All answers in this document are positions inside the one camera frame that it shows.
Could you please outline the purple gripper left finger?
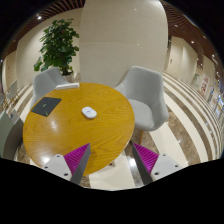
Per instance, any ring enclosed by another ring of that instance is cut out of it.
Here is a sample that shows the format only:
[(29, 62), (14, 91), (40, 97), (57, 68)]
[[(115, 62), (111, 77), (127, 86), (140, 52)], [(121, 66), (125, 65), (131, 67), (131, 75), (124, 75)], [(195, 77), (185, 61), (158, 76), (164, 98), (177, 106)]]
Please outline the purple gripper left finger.
[(90, 144), (85, 144), (66, 155), (56, 154), (42, 169), (79, 185), (90, 154)]

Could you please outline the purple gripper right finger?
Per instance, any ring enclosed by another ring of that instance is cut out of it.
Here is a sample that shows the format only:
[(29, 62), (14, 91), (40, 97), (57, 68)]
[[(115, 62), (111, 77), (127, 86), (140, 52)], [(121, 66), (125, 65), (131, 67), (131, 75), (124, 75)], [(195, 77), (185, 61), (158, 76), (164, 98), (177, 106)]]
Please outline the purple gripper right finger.
[(136, 143), (132, 144), (132, 154), (144, 185), (182, 169), (167, 154), (157, 154)]

